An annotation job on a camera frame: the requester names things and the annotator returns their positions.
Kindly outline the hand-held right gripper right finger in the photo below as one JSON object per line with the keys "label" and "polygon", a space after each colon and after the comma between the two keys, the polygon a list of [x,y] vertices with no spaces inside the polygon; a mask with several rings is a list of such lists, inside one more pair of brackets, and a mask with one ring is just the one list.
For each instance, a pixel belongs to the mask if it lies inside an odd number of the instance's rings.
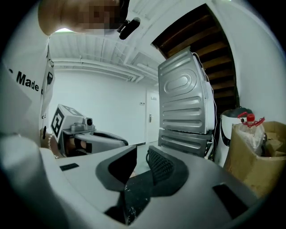
{"label": "hand-held right gripper right finger", "polygon": [[151,197],[172,196],[183,187],[189,177],[188,167],[182,160],[154,146],[149,147],[146,162],[153,180]]}

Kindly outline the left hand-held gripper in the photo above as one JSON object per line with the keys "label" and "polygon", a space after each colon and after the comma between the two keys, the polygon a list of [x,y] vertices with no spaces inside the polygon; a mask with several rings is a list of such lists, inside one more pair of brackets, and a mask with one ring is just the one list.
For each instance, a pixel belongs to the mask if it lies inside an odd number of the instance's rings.
{"label": "left hand-held gripper", "polygon": [[128,146],[128,142],[111,133],[98,131],[93,119],[83,116],[74,108],[58,104],[51,123],[51,130],[58,143],[59,152],[66,156],[66,141],[77,138],[87,142],[90,154]]}

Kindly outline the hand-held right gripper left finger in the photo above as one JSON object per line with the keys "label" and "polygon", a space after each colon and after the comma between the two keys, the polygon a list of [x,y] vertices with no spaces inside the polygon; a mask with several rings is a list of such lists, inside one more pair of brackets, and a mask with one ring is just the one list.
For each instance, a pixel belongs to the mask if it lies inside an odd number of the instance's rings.
{"label": "hand-held right gripper left finger", "polygon": [[109,151],[111,155],[96,167],[96,177],[110,191],[124,191],[137,165],[137,146],[126,146]]}

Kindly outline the person's left hand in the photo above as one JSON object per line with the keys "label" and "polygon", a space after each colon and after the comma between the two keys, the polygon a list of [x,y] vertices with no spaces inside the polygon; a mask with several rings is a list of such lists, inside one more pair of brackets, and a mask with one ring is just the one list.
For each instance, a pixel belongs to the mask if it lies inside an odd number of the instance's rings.
{"label": "person's left hand", "polygon": [[69,138],[66,141],[66,156],[67,157],[76,157],[76,156],[84,156],[89,155],[90,153],[87,151],[87,142],[77,139],[77,138]]}

